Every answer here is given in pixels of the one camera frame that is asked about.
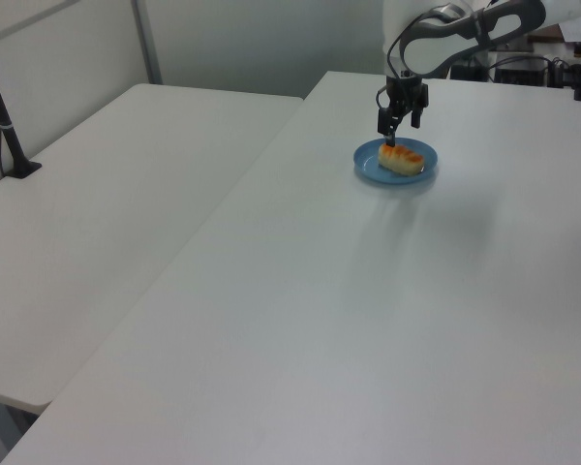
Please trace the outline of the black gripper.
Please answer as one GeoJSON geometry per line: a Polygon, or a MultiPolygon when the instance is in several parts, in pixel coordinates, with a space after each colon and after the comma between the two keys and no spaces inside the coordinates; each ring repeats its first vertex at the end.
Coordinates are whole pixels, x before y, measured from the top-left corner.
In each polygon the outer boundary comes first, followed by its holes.
{"type": "Polygon", "coordinates": [[[389,105],[379,106],[378,132],[388,146],[394,146],[396,131],[400,124],[399,115],[411,112],[411,126],[415,129],[420,128],[422,114],[429,106],[429,90],[421,77],[404,72],[398,78],[386,78],[386,93],[389,105]]]}

